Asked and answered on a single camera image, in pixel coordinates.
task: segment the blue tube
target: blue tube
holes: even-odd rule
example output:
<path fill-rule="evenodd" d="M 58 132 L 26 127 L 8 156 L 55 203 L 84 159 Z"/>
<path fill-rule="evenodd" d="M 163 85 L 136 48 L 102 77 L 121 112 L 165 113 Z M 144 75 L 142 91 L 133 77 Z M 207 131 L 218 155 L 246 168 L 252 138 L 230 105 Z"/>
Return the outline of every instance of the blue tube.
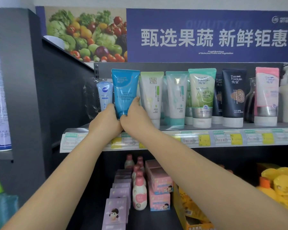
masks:
<path fill-rule="evenodd" d="M 112 103 L 113 84 L 108 81 L 102 81 L 97 84 L 100 108 L 103 111 L 109 103 Z"/>
<path fill-rule="evenodd" d="M 118 118 L 127 115 L 132 100 L 137 95 L 139 70 L 112 69 L 115 108 Z"/>

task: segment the pink cap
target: pink cap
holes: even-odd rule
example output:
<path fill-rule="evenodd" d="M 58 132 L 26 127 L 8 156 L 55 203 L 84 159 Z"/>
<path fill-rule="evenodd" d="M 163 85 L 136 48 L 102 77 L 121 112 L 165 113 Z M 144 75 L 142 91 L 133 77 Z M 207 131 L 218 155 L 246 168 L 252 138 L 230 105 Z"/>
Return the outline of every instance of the pink cap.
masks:
<path fill-rule="evenodd" d="M 144 177 L 143 176 L 136 177 L 135 178 L 135 185 L 137 185 L 137 186 L 144 185 Z"/>
<path fill-rule="evenodd" d="M 142 170 L 138 170 L 136 173 L 135 173 L 135 177 L 143 177 L 143 171 Z"/>
<path fill-rule="evenodd" d="M 137 164 L 138 164 L 138 165 L 139 165 L 141 168 L 142 168 L 142 167 L 144 167 L 144 163 L 143 163 L 143 161 L 141 161 L 141 160 L 140 160 L 140 161 L 138 161 L 138 163 L 137 163 Z"/>
<path fill-rule="evenodd" d="M 127 161 L 131 161 L 132 160 L 132 155 L 131 154 L 128 154 L 127 155 Z"/>
<path fill-rule="evenodd" d="M 140 166 L 139 165 L 135 165 L 133 166 L 133 171 L 136 172 L 140 169 Z"/>

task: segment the circular logo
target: circular logo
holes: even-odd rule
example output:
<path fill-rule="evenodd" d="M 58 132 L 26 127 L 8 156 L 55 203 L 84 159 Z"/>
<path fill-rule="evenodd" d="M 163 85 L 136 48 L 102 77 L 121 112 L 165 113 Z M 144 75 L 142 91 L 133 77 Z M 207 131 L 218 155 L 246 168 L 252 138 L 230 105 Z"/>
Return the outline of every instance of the circular logo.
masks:
<path fill-rule="evenodd" d="M 277 23 L 278 21 L 279 21 L 278 16 L 274 16 L 274 17 L 272 18 L 272 22 L 273 22 L 273 23 Z"/>

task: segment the person's right arm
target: person's right arm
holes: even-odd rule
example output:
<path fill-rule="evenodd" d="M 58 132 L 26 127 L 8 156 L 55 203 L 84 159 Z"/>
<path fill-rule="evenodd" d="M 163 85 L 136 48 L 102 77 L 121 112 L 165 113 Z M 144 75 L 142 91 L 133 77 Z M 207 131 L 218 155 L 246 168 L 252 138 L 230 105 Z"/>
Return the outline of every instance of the person's right arm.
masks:
<path fill-rule="evenodd" d="M 154 127 L 136 97 L 121 117 L 218 230 L 288 230 L 288 210 L 234 174 Z"/>

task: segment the dark bottle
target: dark bottle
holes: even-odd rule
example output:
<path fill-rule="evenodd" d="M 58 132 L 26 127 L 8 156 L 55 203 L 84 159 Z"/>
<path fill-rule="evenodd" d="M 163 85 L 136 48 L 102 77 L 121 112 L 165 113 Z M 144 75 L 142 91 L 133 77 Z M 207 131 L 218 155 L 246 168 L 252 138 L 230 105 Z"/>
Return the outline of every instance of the dark bottle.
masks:
<path fill-rule="evenodd" d="M 250 78 L 251 90 L 245 97 L 244 107 L 244 121 L 247 123 L 254 123 L 254 102 L 256 90 L 256 78 Z"/>

